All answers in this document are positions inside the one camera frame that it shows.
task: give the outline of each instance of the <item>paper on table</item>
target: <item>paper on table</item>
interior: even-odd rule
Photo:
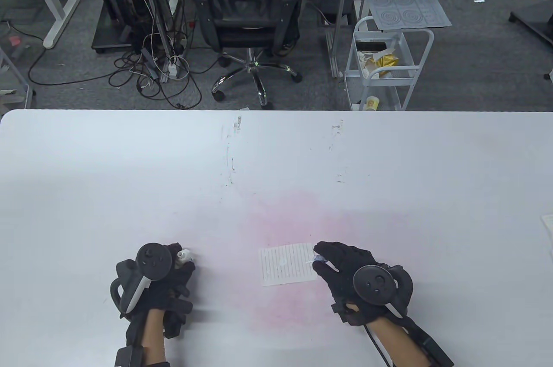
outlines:
[[[316,280],[317,273],[311,266],[314,256],[311,243],[259,249],[263,286]]]

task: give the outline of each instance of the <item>office chair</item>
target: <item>office chair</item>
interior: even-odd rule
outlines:
[[[206,43],[219,53],[222,67],[232,62],[239,68],[220,77],[211,89],[215,101],[222,101],[225,94],[219,87],[239,73],[253,76],[259,102],[264,110],[272,110],[267,101],[265,87],[259,78],[262,69],[279,69],[292,75],[296,83],[302,75],[283,63],[263,63],[264,53],[278,54],[283,47],[293,46],[299,38],[298,17],[302,0],[194,0],[200,28]],[[225,52],[225,48],[245,48],[241,59]]]

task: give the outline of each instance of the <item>hand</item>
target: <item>hand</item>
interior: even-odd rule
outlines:
[[[353,310],[354,305],[358,307],[359,313],[362,315],[358,318],[360,319],[359,325],[373,322],[389,312],[385,306],[372,305],[362,300],[353,288],[353,276],[359,268],[378,264],[371,252],[337,241],[332,243],[320,241],[315,245],[314,251],[330,261],[338,270],[336,272],[324,262],[317,260],[313,262],[314,271],[326,281],[334,300],[343,306],[344,312]]]
[[[176,254],[182,250],[181,245],[174,243],[166,246],[171,253],[173,264],[176,260]],[[186,323],[186,315],[192,311],[192,303],[179,299],[190,295],[186,284],[190,280],[192,273],[196,269],[194,262],[186,262],[181,268],[172,269],[168,275],[159,280],[153,281],[149,288],[142,292],[135,308],[128,314],[131,319],[137,314],[147,313],[150,310],[163,310],[165,336],[176,336],[180,332],[181,325]]]

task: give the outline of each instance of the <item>white cart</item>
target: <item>white cart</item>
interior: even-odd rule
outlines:
[[[367,103],[367,98],[375,96],[381,101],[378,108],[379,111],[404,111],[407,109],[407,104],[409,104],[413,89],[415,89],[419,75],[428,58],[432,44],[434,43],[434,33],[429,29],[406,30],[407,32],[425,32],[428,35],[428,42],[426,43],[426,48],[421,60],[415,63],[403,30],[362,31],[360,28],[363,24],[366,24],[368,20],[373,20],[373,17],[363,17],[355,25],[350,57],[348,58],[346,71],[344,72],[344,83],[346,84],[346,91],[350,97],[352,110],[354,110],[356,104],[361,101],[358,107],[358,110],[361,111],[363,106]],[[357,55],[356,43],[368,41],[384,42],[387,48],[395,48],[394,55],[399,58],[399,64],[397,66],[379,67],[373,70],[368,77],[364,77],[361,69],[361,62]],[[352,66],[352,63],[355,63],[354,61],[357,61],[357,69]],[[381,77],[381,72],[389,73]],[[403,103],[400,101],[399,94],[397,93],[398,86],[409,86],[407,96]]]
[[[0,118],[8,113],[10,107],[30,108],[34,91],[1,47],[0,83],[14,84],[10,85],[9,89],[0,88]]]

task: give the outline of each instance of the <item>forearm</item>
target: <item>forearm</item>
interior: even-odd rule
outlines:
[[[150,310],[142,335],[144,347],[144,365],[163,363],[165,361],[165,345],[163,342],[163,310]]]
[[[429,367],[430,361],[409,338],[403,328],[387,318],[378,318],[367,324],[378,337],[397,367]]]

